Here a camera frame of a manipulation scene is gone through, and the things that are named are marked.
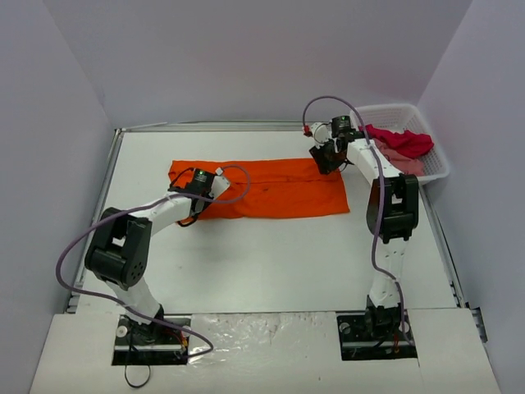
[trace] white tabletop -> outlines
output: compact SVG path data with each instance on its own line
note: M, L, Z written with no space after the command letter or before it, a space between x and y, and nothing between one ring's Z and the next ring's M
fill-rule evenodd
M174 159L305 158L311 146L299 129L127 133L106 206L131 208L162 196ZM370 188L352 166L343 178L348 214L208 220L161 231L152 239L145 274L152 293L172 314L364 309L373 275L372 235L365 220ZM455 307L422 203L402 285L407 308ZM84 288L109 291L92 273ZM83 295L77 313L117 308Z

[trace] pink cloth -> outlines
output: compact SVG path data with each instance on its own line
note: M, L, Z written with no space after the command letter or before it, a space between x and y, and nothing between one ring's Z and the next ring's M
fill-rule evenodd
M390 130L378 129L372 125L367 125L367 131L374 140L386 142L388 146L406 158L419 158L430 152L434 147L432 138L427 134L414 134L410 130L394 133Z
M374 142L376 143L379 151L383 153L383 156L385 156L390 164L392 164L398 170L405 174L413 174L415 176L425 175L425 172L423 171L425 166L421 160L417 160L416 158L407 158L402 154L397 153L397 151L393 150L386 143L380 140L374 139Z

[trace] black cable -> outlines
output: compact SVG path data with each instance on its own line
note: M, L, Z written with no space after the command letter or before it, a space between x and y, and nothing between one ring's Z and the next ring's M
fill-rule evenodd
M352 164L348 159L345 160L345 166L343 167L342 170L340 170L339 168L337 169L337 172L338 173L342 173L348 166L349 164Z
M181 171L180 174L177 175L177 176L175 177L175 179L174 179L173 181L170 182L170 187L175 186L175 183L177 183L177 181L178 181L179 178L182 176L182 174L184 174L184 173L187 172L187 171L193 171L193 170L194 170L193 167L188 167L188 168L186 168L184 171Z
M385 343L385 341L388 339L388 337L392 337L392 339L394 339L394 334L395 334L395 321L392 320L392 329L390 330L390 333L386 334L382 338L379 338L379 342L377 344L375 344L374 346L372 346L372 348L376 349L379 346L381 346L383 343Z
M132 382L130 382L130 380L128 379L128 363L130 362L131 351L136 351L140 354L139 350L133 346L133 326L131 326L130 328L129 344L130 344L130 347L128 348L128 352L126 353L126 361L124 363L124 379L126 383L128 383L128 386L130 386L131 388L141 388L141 387L144 387L146 384L148 384L149 379L151 378L151 365L146 364L146 366L148 367L148 378L146 379L145 382L141 384L133 384Z

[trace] white table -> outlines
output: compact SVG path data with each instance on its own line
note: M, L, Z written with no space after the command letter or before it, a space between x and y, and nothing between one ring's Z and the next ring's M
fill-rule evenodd
M125 134L106 206L156 199L173 159L301 158L311 146L293 127L198 128ZM340 360L334 311L363 309L373 274L368 184L352 167L343 177L350 214L202 221L152 239L153 294L167 312L192 314L192 328L216 351L187 366L153 367L141 392L499 392L470 311L455 307L422 204L403 277L418 359ZM91 273L84 288L109 291ZM76 314L55 316L31 392L130 392L123 368L111 366L120 312L81 296ZM202 345L190 339L190 348Z
M131 208L159 198L173 159L304 158L311 145L298 131L130 133L123 139L106 206ZM348 214L201 221L161 231L152 239L145 274L153 294L173 314L364 309L373 275L372 235L365 220L370 187L352 166L343 178ZM406 305L454 308L423 204L419 213L405 255ZM92 273L84 288L108 291ZM78 312L116 308L81 296Z

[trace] wire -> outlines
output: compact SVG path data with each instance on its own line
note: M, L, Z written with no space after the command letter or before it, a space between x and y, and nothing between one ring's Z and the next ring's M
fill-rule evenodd
M304 107L304 110L303 110L303 119L302 119L303 126L306 126L306 120L305 120L306 112L308 111L308 108L310 107L310 105L322 99L333 99L333 100L339 101L340 103L343 103L348 108L350 108L352 111L354 111L355 116L358 118L359 123L361 124L361 127L363 128L364 138L366 139L367 144L370 145L370 135L368 135L367 127L364 124L361 114L358 112L357 109L355 109L355 107L352 104L350 104L348 101L344 100L343 98L339 98L337 96L324 95L324 96L319 96L319 97L311 99L308 102L308 104L306 104L306 107ZM405 340L411 346L414 346L413 342L410 341L408 334L404 330L404 325L405 325L404 323L404 297L403 297L403 290L401 289L401 285L399 284L395 275L385 270L384 268L379 267L376 261L377 242L379 240L379 232L381 231L381 221L383 219L383 212L385 210L385 174L383 173L383 166L381 165L381 160L379 159L379 156L377 155L376 150L371 146L370 151L372 152L372 156L376 160L377 170L379 172L379 211L377 212L376 226L374 228L374 237L372 241L372 266L374 267L376 271L378 271L379 273L385 274L387 277L392 279L392 281L394 281L395 287L397 288L397 291L399 293L399 304L401 307L401 331L403 331Z
M352 163L351 163L348 159L346 159L346 160L345 160L345 163L344 163L345 166L343 167L343 169L340 170L340 169L338 168L338 169L337 169L337 172L338 172L339 174L341 174L341 173L342 173L342 172L343 172L343 171L344 171L344 170L345 170L350 164L352 164Z
M397 336L397 334L394 334L394 346L392 347L394 349L394 353L398 354L399 353L399 337Z
M171 331L166 330L166 331L164 331L164 333L165 333L166 335L169 335L170 337L174 337L174 338L179 342L179 345L183 345L183 343L182 343L182 342L183 342L183 340L182 340L182 338L183 338L182 334L177 334L177 332L176 332L176 331L173 331L173 330L171 330Z
M190 194L187 194L187 193L173 193L171 195L166 195L166 196L162 197L161 199L158 199L157 201L155 201L155 202L153 202L151 204L143 205L141 207L130 208L130 209L127 209L127 210L124 210L124 211L120 211L119 213L115 213L115 214L113 214L111 216L108 216L107 218L104 218L104 219L96 222L95 224L93 224L90 228L85 230L82 234L80 234L72 242L70 242L70 244L68 246L66 246L66 248L62 251L62 253L58 257L57 265L55 267L55 277L57 278L57 281L60 284L60 286L64 287L65 289L67 289L69 291L74 291L74 292L79 293L79 294L84 294L86 296L99 297L99 298L103 298L105 300L110 300L110 301L116 302L122 308L124 308L125 310L127 310L131 314L134 314L135 316L138 316L139 318L143 318L145 320L148 320L151 323L160 324L161 326L170 328L172 330L176 330L176 331L179 331L179 332L186 332L187 334L193 335L194 337L197 337L198 339L204 341L209 346L207 349L201 350L201 351L199 351L197 353L194 353L192 355L187 355L187 356L185 356L185 358L196 357L196 356L199 356L199 355L206 355L207 353L210 353L211 351L213 351L213 344L211 343L211 341L209 339L207 339L204 335L199 334L198 332L195 332L195 331L193 331L193 330L191 330L189 328L184 328L182 326L179 326L179 325L171 323L171 322L167 322L166 320L163 320L163 319L152 318L152 317L150 317L148 315L141 314L139 311L137 311L137 310L131 308L130 306L126 305L126 303L124 303L124 301L119 300L118 298L116 298L116 297L114 297L112 295L99 293L97 291L89 291L89 290L85 290L85 289L80 289L78 287L74 287L74 286L70 285L62 277L62 265L64 264L64 260L66 259L67 254L80 241L82 241L90 232L92 232L92 231L96 230L97 228L102 227L102 226L104 226L104 225L114 221L117 218L121 218L121 217L123 217L125 215L128 215L130 213L135 213L135 212L144 211L146 209L151 209L151 208L154 208L157 205L165 203L165 202L167 202L167 201L169 201L171 199L179 199L181 197L188 197L188 198L192 198L192 199L201 199L202 201L207 201L209 203L216 203L216 204L232 204L232 203L235 203L237 201L240 201L249 192L249 188L251 186L250 175L248 174L248 171L246 171L246 169L244 169L244 167L238 166L236 164L230 164L228 166L224 166L222 169L226 170L228 168L237 168L237 169L241 170L242 172L244 172L244 174L246 175L246 187L244 188L243 193L241 195L239 195L238 197L235 197L234 199L214 200L214 199L209 199L209 198L206 198L206 197L201 197L199 195L190 195Z
M133 326L131 326L131 329L130 329L130 338L129 338L129 342L128 343L130 344L130 347L128 347L128 352L126 353L126 361L124 362L124 379L125 379L126 383L128 383L128 386L130 386L132 388L142 388L146 384L148 384L149 379L151 378L151 365L146 364L146 366L148 367L148 377L146 378L146 380L143 383L141 383L141 384L133 384L128 379L128 363L130 362L131 351L136 351L136 352L138 352L140 354L139 350L136 347L133 346Z
M179 175L177 175L177 176L175 177L175 179L174 179L173 181L170 182L170 187L175 186L175 183L177 183L177 181L179 180L179 178L180 178L185 172L187 172L187 171L192 171L192 170L194 170L193 167L188 167L188 168L186 168L184 171L181 171L181 172L179 173Z
M199 218L198 215L195 215L195 216L192 216L191 217L191 220L189 222L186 222L186 223L183 223L181 221L177 222L177 224L181 227L189 227L191 226L192 224L194 224L195 222L197 222L197 219Z
M390 337L390 336L395 336L395 320L392 319L392 328L390 330L389 333L387 333L385 336L379 338L379 342L376 343L374 346L372 346L372 348L377 348L379 346L381 346L383 343L385 343L385 341Z

